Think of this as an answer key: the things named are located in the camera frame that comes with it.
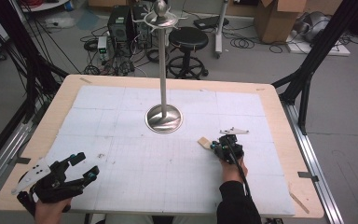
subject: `metal pole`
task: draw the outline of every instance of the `metal pole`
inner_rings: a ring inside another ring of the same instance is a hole
[[[159,87],[161,89],[161,117],[167,117],[167,82],[165,66],[165,29],[158,29]]]

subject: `floor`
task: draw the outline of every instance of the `floor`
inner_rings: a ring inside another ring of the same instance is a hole
[[[106,13],[83,6],[72,12],[56,8],[37,14],[41,20],[57,16],[75,19],[75,26],[56,29],[50,35],[77,70],[83,71],[88,65],[88,53],[84,50],[84,43],[80,38],[104,27],[107,23]],[[194,15],[188,15],[188,19],[181,20],[180,25],[191,25],[195,19]],[[252,21],[246,18],[229,18],[229,21],[228,29],[252,24]],[[227,32],[256,37],[252,26]],[[48,40],[47,35],[42,36],[46,38],[50,57],[56,65],[69,73],[78,74],[53,42]],[[223,54],[216,59],[214,34],[208,33],[208,37],[209,45],[195,54],[209,70],[209,75],[201,78],[204,80],[272,83],[296,71],[307,56],[289,53],[286,46],[255,44],[249,49],[235,48],[230,45],[230,39],[224,38]],[[346,48],[351,52],[349,57],[327,56],[313,77],[307,132],[344,222],[358,224],[358,44],[350,43]],[[135,55],[133,60],[139,58],[140,55]],[[94,64],[101,66],[97,61],[94,60]],[[139,67],[128,76],[158,77],[158,64],[147,63],[146,57],[134,65]],[[21,80],[13,63],[11,60],[0,61],[0,132],[19,108],[24,97]],[[0,177],[0,188],[9,172],[10,167]],[[83,218],[80,214],[67,214],[62,223],[82,223]],[[328,223],[326,218],[285,218],[283,221],[286,224]],[[26,213],[0,211],[0,223],[33,223],[33,220]]]

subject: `camera rig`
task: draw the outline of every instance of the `camera rig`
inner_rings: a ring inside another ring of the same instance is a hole
[[[221,136],[218,142],[212,141],[211,150],[220,160],[237,166],[243,180],[243,184],[245,185],[245,195],[251,197],[251,191],[249,189],[245,173],[243,172],[242,167],[238,164],[238,159],[241,159],[244,153],[242,145],[237,144],[236,135],[248,132],[249,131],[235,129],[234,127],[227,131],[220,131],[220,133],[225,133],[225,135]]]
[[[226,161],[230,164],[234,164],[235,160],[233,158],[240,159],[243,157],[242,145],[239,145],[237,142],[237,135],[235,134],[226,134],[219,138],[219,142],[212,141],[211,149],[213,153],[222,161]],[[231,156],[229,148],[232,148],[234,156]]]
[[[100,173],[98,166],[88,170],[83,174],[83,178],[68,182],[65,182],[65,171],[69,165],[75,166],[84,159],[86,159],[86,156],[83,152],[80,152],[63,161],[55,161],[51,166],[48,166],[45,159],[42,158],[36,166],[21,177],[19,184],[11,193],[17,194],[19,202],[33,216],[35,213],[34,194],[42,203],[57,203],[80,195],[88,184],[97,179],[97,175]],[[30,185],[32,186],[29,192],[23,191]],[[69,211],[70,208],[70,205],[66,206],[63,212]]]

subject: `stool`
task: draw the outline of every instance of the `stool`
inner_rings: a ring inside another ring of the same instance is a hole
[[[187,74],[190,74],[191,77],[200,80],[200,75],[208,76],[208,70],[203,63],[198,58],[190,56],[192,50],[203,49],[208,45],[209,39],[205,33],[194,27],[181,27],[172,30],[168,39],[175,49],[179,49],[185,55],[171,59],[167,64],[167,71],[170,70],[175,78],[188,78]]]

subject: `sleeve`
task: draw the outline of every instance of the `sleeve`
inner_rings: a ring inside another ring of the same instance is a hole
[[[252,200],[245,196],[243,184],[228,181],[220,186],[222,202],[217,207],[218,224],[261,224],[261,217]]]

